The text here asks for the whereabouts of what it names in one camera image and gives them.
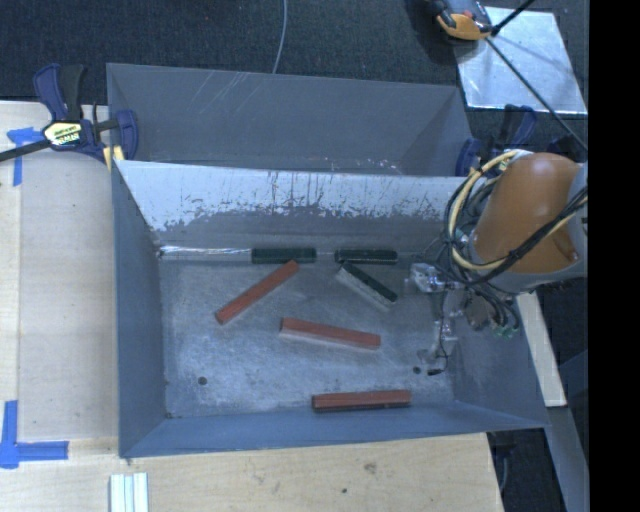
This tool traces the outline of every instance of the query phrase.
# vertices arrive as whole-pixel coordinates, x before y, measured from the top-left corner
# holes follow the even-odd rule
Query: gray bin
[[[110,106],[136,111],[142,140],[137,161],[118,162],[112,175],[121,456],[384,441],[547,424],[524,335],[494,338],[459,321],[460,340],[445,372],[428,376],[418,356],[433,343],[434,318],[430,299],[405,291],[405,279],[415,255],[441,229],[446,201],[461,180],[450,175],[457,153],[452,163],[439,145],[420,146],[425,167],[404,156],[427,127],[431,139],[448,134],[448,143],[454,134],[468,136],[455,88],[435,87],[434,92],[425,85],[248,75],[231,78],[235,85],[227,82],[221,93],[219,74],[225,80],[247,74],[120,65],[109,73]],[[289,96],[291,110],[279,117],[265,98],[254,103],[260,89],[236,91],[254,78],[269,84],[265,87],[276,96],[293,84],[298,96]],[[402,112],[406,122],[389,119],[392,127],[412,126],[412,135],[385,138],[382,128],[371,126],[367,134],[381,137],[377,144],[366,137],[348,147],[332,134],[322,139],[313,127],[326,127],[333,118],[326,110],[333,104],[340,106],[333,113],[343,121],[366,124],[355,110],[343,115],[352,102],[336,98],[347,83],[350,98],[360,105],[367,98],[385,105],[385,94],[392,104],[407,90],[412,101],[420,99],[419,108]],[[334,100],[324,103],[318,122],[299,121],[310,130],[309,139],[284,144],[282,151],[261,145],[263,129],[247,129],[246,139],[229,140],[229,146],[205,144],[210,133],[202,132],[205,125],[215,127],[216,119],[236,128],[241,124],[233,115],[238,110],[243,115],[237,105],[217,107],[229,108],[226,117],[208,113],[204,107],[218,101],[217,95],[251,105],[255,126],[263,126],[266,118],[274,126],[282,123],[271,140],[276,144],[283,133],[295,132],[296,102],[309,105],[330,90]],[[382,96],[374,101],[375,95]],[[159,104],[162,108],[152,108]],[[189,105],[201,115],[187,116]],[[413,116],[420,117],[416,110],[423,107],[436,114],[421,126]],[[180,135],[160,143],[152,134],[165,133],[169,117]],[[312,154],[325,155],[333,171]],[[367,161],[367,154],[378,163],[353,165]],[[403,158],[415,165],[399,169]],[[436,167],[449,175],[438,176],[429,162],[447,159],[448,167]],[[389,165],[380,166],[381,161]],[[314,247],[318,257],[219,325],[217,309],[277,268],[251,264],[253,247]],[[388,311],[335,279],[339,265],[333,252],[354,247],[398,251],[396,265],[362,266],[398,293]],[[363,351],[283,340],[278,327],[285,316],[375,332],[382,345]],[[410,389],[411,405],[332,413],[311,409],[314,394],[389,388]]]

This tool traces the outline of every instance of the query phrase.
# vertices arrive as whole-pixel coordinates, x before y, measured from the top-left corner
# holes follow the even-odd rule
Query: wooden board
[[[2,509],[103,512],[111,474],[146,472],[154,512],[504,510],[483,434],[130,463],[115,444],[75,442],[69,461],[0,471]]]
[[[547,407],[564,407],[567,405],[567,398],[538,296],[535,293],[522,293],[516,300],[540,381],[544,403]]]
[[[106,107],[98,114],[103,118]],[[91,107],[85,107],[87,116]],[[48,122],[39,103],[0,103],[3,137]],[[2,149],[10,147],[6,139]],[[6,219],[0,249],[6,265],[0,271],[0,378],[6,383],[0,395],[19,400],[22,441],[116,435],[107,168],[85,155],[45,149],[23,157],[23,182],[13,187],[13,166],[0,164],[0,218]]]

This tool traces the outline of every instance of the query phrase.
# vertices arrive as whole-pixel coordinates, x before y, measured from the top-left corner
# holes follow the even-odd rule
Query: table surface
[[[48,122],[48,112],[37,103],[0,102],[0,114],[0,151],[13,147],[7,130],[38,129]],[[92,194],[109,181],[108,171],[88,157],[51,150],[29,155],[23,164],[25,181],[49,191],[40,197],[50,204],[30,206],[27,212],[25,185],[12,186],[14,162],[0,164],[0,400],[19,398],[20,441],[63,438],[70,445],[69,460],[0,470],[2,510],[108,510],[110,475],[136,472],[148,473],[154,511],[504,510],[485,434],[120,459],[115,350],[105,349],[104,342],[115,339],[114,328],[98,318],[113,313],[112,283],[100,280],[111,275],[112,262],[102,257],[87,263],[93,254],[88,244],[100,249],[112,240],[83,238],[90,236],[86,228],[95,215],[104,213],[100,208],[106,203]],[[77,168],[92,172],[80,189],[74,185]],[[56,173],[58,185],[52,187],[47,180]],[[57,258],[38,258],[47,249],[46,240],[28,236],[37,219],[63,222],[65,231],[59,233],[75,233],[73,243],[56,245]],[[88,266],[61,277],[56,268],[64,257],[80,258]],[[55,293],[33,291],[47,282],[56,284]],[[95,294],[96,286],[102,287],[101,294]],[[88,289],[94,291],[87,295]],[[43,304],[36,308],[38,315],[24,318],[20,305],[24,308],[27,297]],[[89,306],[74,309],[83,297],[89,297],[84,301]],[[564,405],[537,298],[522,296],[519,305],[545,403]],[[38,323],[45,328],[38,329]],[[45,342],[50,346],[43,351]]]

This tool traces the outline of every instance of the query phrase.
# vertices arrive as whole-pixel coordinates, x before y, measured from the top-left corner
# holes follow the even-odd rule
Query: cable
[[[438,329],[438,349],[436,350],[436,359],[444,358],[444,366],[442,368],[432,368],[428,370],[427,375],[429,375],[430,377],[441,374],[449,367],[449,354],[447,354],[447,351],[444,348],[444,343],[442,342],[442,337],[444,335],[444,320],[446,317],[444,312],[444,304],[447,300],[447,295],[448,292],[445,291],[440,306],[440,328]]]
[[[278,55],[273,65],[273,71],[271,71],[272,74],[278,71],[278,65],[280,64],[280,56],[282,55],[282,47],[284,46],[284,36],[287,33],[287,18],[287,0],[282,0],[282,33],[280,34],[280,46],[278,47]]]
[[[495,27],[493,27],[493,29],[491,30],[491,35],[492,36],[497,36],[498,32],[500,32],[507,23],[509,23],[516,16],[518,16],[522,11],[524,11],[527,7],[529,7],[533,2],[535,2],[535,0],[527,0],[524,4],[522,4],[515,11],[513,11],[511,14],[509,14],[509,16],[507,16],[500,23],[498,23]]]
[[[502,459],[502,480],[500,480],[500,493],[504,492],[504,488],[507,486],[507,479],[509,478],[509,461],[506,457]]]

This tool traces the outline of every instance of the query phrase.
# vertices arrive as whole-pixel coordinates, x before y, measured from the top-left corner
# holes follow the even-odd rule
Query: wooden block
[[[242,313],[254,302],[257,302],[267,293],[289,279],[298,271],[299,268],[300,266],[293,260],[285,263],[265,277],[262,281],[249,288],[242,295],[239,295],[226,306],[223,306],[216,311],[216,320],[220,324],[226,324],[229,320]]]
[[[328,341],[369,350],[380,347],[380,336],[377,334],[307,322],[297,318],[283,318],[280,323],[280,335],[300,340]]]
[[[411,403],[411,391],[392,389],[353,393],[326,393],[311,397],[315,411],[350,411],[358,409],[384,409],[406,407]]]

